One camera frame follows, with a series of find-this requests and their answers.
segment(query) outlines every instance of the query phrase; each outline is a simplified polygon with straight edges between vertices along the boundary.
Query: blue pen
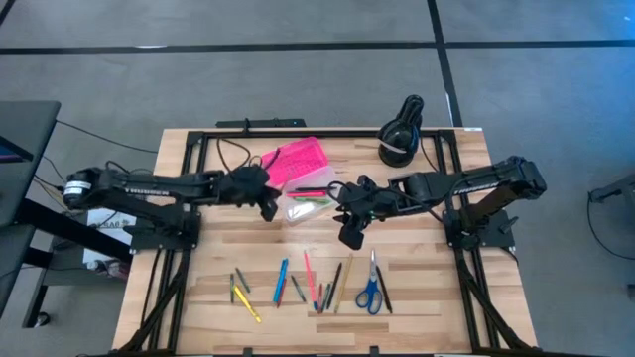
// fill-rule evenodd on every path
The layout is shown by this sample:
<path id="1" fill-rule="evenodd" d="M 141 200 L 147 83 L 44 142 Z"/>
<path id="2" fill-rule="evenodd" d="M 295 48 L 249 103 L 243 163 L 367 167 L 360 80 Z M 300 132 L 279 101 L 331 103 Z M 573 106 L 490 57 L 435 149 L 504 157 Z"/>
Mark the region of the blue pen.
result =
<path id="1" fill-rule="evenodd" d="M 285 276 L 287 275 L 288 264 L 289 259 L 285 258 L 282 260 L 282 267 L 280 267 L 280 277 L 278 277 L 278 285 L 276 286 L 276 293 L 274 294 L 274 302 L 278 302 L 278 298 L 280 297 L 280 290 L 282 289 L 282 283 L 285 280 Z"/>

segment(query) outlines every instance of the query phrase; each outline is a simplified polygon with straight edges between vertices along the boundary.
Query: gray carpet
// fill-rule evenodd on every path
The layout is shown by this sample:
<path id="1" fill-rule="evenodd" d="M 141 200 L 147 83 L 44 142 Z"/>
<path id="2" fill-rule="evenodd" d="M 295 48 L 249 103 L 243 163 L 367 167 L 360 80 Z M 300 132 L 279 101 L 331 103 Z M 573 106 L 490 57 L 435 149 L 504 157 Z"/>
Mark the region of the gray carpet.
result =
<path id="1" fill-rule="evenodd" d="M 447 41 L 635 38 L 627 0 L 438 2 Z M 415 0 L 17 0 L 0 27 L 0 47 L 433 38 L 426 2 Z M 510 207 L 521 217 L 518 257 L 541 346 L 631 356 L 635 301 L 625 286 L 635 283 L 635 263 L 593 241 L 585 200 L 588 190 L 635 173 L 635 49 L 448 53 L 464 125 L 484 128 L 494 160 L 536 161 L 549 185 L 540 200 Z M 450 123 L 435 50 L 0 56 L 0 83 L 2 100 L 59 100 L 61 120 L 149 149 L 164 128 L 244 117 L 378 126 L 410 93 L 426 100 L 426 125 Z M 128 168 L 155 160 L 61 126 L 47 155 L 64 174 L 109 159 Z M 56 179 L 47 163 L 39 173 Z M 38 187 L 29 195 L 55 208 Z M 635 227 L 622 201 L 592 209 L 606 244 L 635 256 Z M 35 269 L 21 273 L 0 319 L 0 356 L 107 351 L 123 288 L 51 289 L 45 310 L 54 322 L 24 330 L 36 276 Z"/>

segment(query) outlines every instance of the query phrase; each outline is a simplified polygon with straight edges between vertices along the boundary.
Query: wooden tabletop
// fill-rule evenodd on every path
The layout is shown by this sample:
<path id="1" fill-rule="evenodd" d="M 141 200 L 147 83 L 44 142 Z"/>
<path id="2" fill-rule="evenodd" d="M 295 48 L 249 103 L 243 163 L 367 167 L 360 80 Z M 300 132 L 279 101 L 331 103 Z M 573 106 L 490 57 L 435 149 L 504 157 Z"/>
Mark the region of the wooden tabletop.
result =
<path id="1" fill-rule="evenodd" d="M 156 175 L 180 173 L 187 132 L 185 129 L 164 132 Z M 490 164 L 482 132 L 456 129 L 456 137 L 465 170 Z M 253 155 L 261 155 L 294 139 L 235 141 L 249 148 Z M 378 142 L 372 138 L 320 139 L 320 143 L 342 181 L 356 181 L 359 175 L 368 175 L 377 184 L 385 185 L 388 178 L 399 174 L 431 170 L 421 152 L 406 168 L 384 165 L 377 156 Z M 424 146 L 436 163 L 432 140 L 424 140 Z M 245 158 L 243 151 L 231 145 L 221 144 L 221 150 L 231 167 L 240 165 Z M 451 168 L 449 150 L 444 152 Z M 206 169 L 222 169 L 215 145 L 209 146 Z M 483 194 L 474 194 L 472 201 Z M 395 353 L 470 351 L 453 252 L 445 243 L 444 228 L 429 214 L 375 222 L 364 232 L 362 249 L 352 252 L 337 239 L 340 224 L 331 219 L 333 210 L 290 225 L 284 222 L 282 209 L 271 223 L 262 220 L 257 208 L 227 206 L 200 210 L 202 232 L 190 262 L 178 353 L 242 353 L 244 347 L 253 347 L 254 353 L 368 353 L 371 345 L 379 346 L 382 352 Z M 442 210 L 443 206 L 436 208 L 439 213 Z M 371 249 L 375 249 L 393 314 L 384 306 L 371 316 L 355 305 L 355 296 L 368 281 Z M 338 263 L 345 263 L 348 254 L 353 253 L 346 286 L 337 287 L 338 291 L 344 288 L 338 314 L 332 312 L 332 307 L 316 314 L 310 301 L 301 301 L 291 282 L 280 308 L 273 306 L 272 297 L 284 258 L 289 258 L 287 274 L 296 277 L 311 300 L 305 250 L 310 253 L 316 283 L 324 286 L 333 280 Z M 517 334 L 535 345 L 516 263 L 500 249 L 485 248 L 481 252 L 492 302 Z M 134 258 L 113 348 L 127 342 L 139 327 L 154 255 L 142 252 Z M 252 289 L 247 298 L 262 316 L 260 324 L 240 300 L 236 299 L 235 304 L 229 302 L 229 274 L 234 273 L 235 267 L 244 273 Z M 151 294 L 151 306 L 157 284 Z M 476 301 L 474 306 L 481 343 L 486 346 L 482 311 Z M 160 346 L 166 344 L 171 315 L 169 307 Z"/>

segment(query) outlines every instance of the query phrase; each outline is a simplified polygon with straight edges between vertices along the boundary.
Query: black desk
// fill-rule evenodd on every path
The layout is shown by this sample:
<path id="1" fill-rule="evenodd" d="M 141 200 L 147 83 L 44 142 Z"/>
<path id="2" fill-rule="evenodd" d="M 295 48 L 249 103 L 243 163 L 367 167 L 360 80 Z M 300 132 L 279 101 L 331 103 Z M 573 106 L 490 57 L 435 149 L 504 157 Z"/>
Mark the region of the black desk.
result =
<path id="1" fill-rule="evenodd" d="M 35 326 L 48 286 L 113 281 L 88 270 L 58 271 L 82 267 L 82 247 L 123 262 L 132 261 L 126 244 L 25 198 L 53 133 L 60 107 L 54 101 L 0 101 L 0 135 L 33 155 L 30 162 L 0 164 L 0 276 L 6 274 L 0 278 L 0 316 L 22 264 L 44 268 L 23 327 Z M 36 229 L 79 246 L 59 254 L 54 254 L 53 249 L 42 251 L 31 248 Z"/>

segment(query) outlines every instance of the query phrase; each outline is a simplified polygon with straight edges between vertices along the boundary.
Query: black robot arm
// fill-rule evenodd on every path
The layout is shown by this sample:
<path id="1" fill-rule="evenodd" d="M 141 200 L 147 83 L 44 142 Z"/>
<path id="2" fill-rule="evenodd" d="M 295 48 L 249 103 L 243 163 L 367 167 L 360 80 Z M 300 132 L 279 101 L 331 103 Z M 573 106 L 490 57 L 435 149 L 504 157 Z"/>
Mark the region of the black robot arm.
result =
<path id="1" fill-rule="evenodd" d="M 229 173 L 210 171 L 179 177 L 136 175 L 111 169 L 89 168 L 67 177 L 63 200 L 71 209 L 106 207 L 138 218 L 133 249 L 195 247 L 198 241 L 198 205 L 258 205 L 271 221 L 280 192 L 265 185 L 267 172 L 259 166 L 240 167 Z M 142 196 L 173 197 L 175 202 L 158 205 Z"/>
<path id="2" fill-rule="evenodd" d="M 343 214 L 334 217 L 343 223 L 339 240 L 358 250 L 364 238 L 361 231 L 373 220 L 431 212 L 449 197 L 489 188 L 495 189 L 458 211 L 458 224 L 466 234 L 486 225 L 489 217 L 514 200 L 538 198 L 547 185 L 536 165 L 520 157 L 451 175 L 414 173 L 390 178 L 387 187 L 361 176 L 357 184 L 349 182 L 339 191 L 337 210 Z"/>

